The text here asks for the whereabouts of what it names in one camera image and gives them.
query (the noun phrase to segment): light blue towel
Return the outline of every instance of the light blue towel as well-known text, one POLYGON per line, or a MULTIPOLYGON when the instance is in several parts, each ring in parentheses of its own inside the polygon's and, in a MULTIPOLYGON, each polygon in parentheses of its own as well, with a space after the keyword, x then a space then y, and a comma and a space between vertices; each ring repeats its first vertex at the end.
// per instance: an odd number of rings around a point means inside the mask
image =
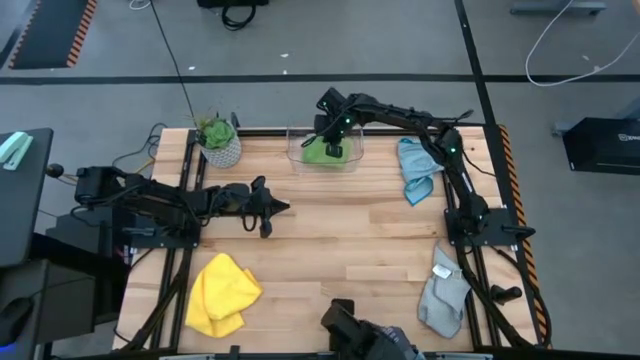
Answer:
POLYGON ((432 175, 444 168, 436 163, 420 144, 420 140, 402 138, 398 142, 398 159, 402 176, 407 185, 404 196, 411 206, 426 198, 433 191, 432 175))

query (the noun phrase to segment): transparent bin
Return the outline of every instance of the transparent bin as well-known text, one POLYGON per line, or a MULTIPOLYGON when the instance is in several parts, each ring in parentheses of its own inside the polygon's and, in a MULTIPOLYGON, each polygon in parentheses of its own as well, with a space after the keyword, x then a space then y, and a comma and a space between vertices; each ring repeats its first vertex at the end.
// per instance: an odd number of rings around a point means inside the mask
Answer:
POLYGON ((287 157, 293 170, 297 173, 345 173, 353 172, 358 168, 360 159, 364 155, 363 134, 361 127, 348 130, 342 140, 343 151, 348 151, 341 159, 326 158, 326 161, 313 160, 309 162, 308 154, 305 156, 302 143, 314 136, 315 132, 309 128, 287 127, 287 157))

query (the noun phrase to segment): gray cloth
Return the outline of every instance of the gray cloth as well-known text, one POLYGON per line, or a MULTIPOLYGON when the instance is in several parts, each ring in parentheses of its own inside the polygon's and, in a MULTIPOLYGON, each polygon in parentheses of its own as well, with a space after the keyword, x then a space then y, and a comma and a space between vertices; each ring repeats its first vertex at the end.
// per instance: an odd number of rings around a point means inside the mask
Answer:
POLYGON ((402 138, 398 142, 398 159, 407 183, 404 197, 415 206, 433 191, 433 174, 444 168, 427 153, 420 140, 402 138))
POLYGON ((433 256, 433 265, 436 264, 452 273, 446 279, 431 275, 422 292, 418 318, 438 334, 451 339, 462 326, 464 299, 471 287, 462 276, 458 264, 449 259, 437 244, 433 256))

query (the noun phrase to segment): potted plant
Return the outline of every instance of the potted plant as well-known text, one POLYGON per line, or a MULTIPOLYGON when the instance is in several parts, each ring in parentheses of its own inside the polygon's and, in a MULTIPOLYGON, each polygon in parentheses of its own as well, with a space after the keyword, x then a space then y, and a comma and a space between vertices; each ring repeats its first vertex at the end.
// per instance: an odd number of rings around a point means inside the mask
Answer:
POLYGON ((242 146, 236 132, 237 120, 231 114, 232 123, 226 119, 211 116, 199 116, 194 119, 197 128, 196 138, 202 155, 209 163, 218 168, 230 168, 242 155, 242 146))

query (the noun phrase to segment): white patterned pot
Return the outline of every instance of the white patterned pot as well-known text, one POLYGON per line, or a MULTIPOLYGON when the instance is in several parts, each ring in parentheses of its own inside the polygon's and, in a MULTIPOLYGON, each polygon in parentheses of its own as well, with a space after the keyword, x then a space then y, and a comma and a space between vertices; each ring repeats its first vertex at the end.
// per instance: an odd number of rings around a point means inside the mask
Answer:
POLYGON ((223 169, 230 168, 237 164, 242 156, 242 145, 240 144, 240 138, 238 138, 237 134, 224 149, 210 150, 201 146, 200 150, 211 165, 223 169))

